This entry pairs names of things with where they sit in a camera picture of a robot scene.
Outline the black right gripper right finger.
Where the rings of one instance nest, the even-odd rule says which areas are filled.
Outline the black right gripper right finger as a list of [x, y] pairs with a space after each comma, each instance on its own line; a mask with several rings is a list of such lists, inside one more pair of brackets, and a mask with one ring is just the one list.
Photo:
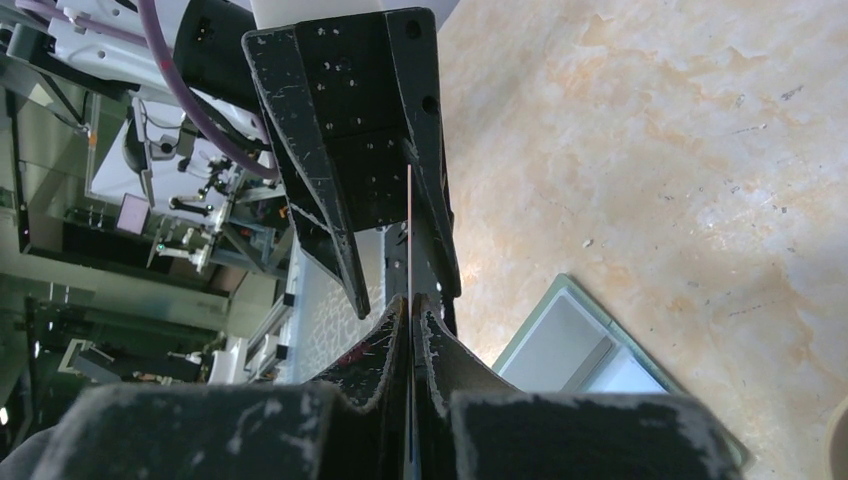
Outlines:
[[421, 475], [425, 479], [739, 479], [715, 416], [669, 394], [529, 393], [414, 297]]

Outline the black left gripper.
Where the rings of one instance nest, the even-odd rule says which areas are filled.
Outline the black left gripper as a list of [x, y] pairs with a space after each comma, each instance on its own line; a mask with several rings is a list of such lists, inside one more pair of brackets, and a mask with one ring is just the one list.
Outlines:
[[424, 7], [250, 31], [241, 45], [304, 254], [371, 312], [355, 236], [407, 219], [414, 293], [461, 295], [437, 29]]

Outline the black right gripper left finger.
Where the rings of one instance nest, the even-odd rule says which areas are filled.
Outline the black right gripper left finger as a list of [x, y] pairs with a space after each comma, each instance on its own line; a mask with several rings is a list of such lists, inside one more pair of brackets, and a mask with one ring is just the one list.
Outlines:
[[407, 301], [299, 385], [112, 384], [59, 423], [38, 479], [399, 479]]

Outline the thin card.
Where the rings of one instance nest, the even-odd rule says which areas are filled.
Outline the thin card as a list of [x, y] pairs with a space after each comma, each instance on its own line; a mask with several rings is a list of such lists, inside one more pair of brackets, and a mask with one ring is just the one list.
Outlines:
[[585, 391], [616, 350], [612, 338], [567, 289], [553, 296], [516, 340], [493, 370], [527, 392]]

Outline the green card holder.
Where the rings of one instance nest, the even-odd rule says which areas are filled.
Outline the green card holder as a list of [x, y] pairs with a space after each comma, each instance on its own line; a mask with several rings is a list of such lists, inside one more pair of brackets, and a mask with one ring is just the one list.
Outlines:
[[539, 428], [483, 473], [521, 479], [741, 479], [744, 444], [561, 274], [493, 365]]

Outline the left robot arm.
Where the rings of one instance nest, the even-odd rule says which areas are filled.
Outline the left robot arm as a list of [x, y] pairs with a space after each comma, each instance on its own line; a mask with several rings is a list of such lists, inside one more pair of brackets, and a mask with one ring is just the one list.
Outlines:
[[282, 187], [305, 255], [371, 310], [356, 236], [404, 224], [395, 293], [461, 293], [434, 12], [378, 1], [5, 1], [2, 53], [131, 106], [130, 162], [213, 145]]

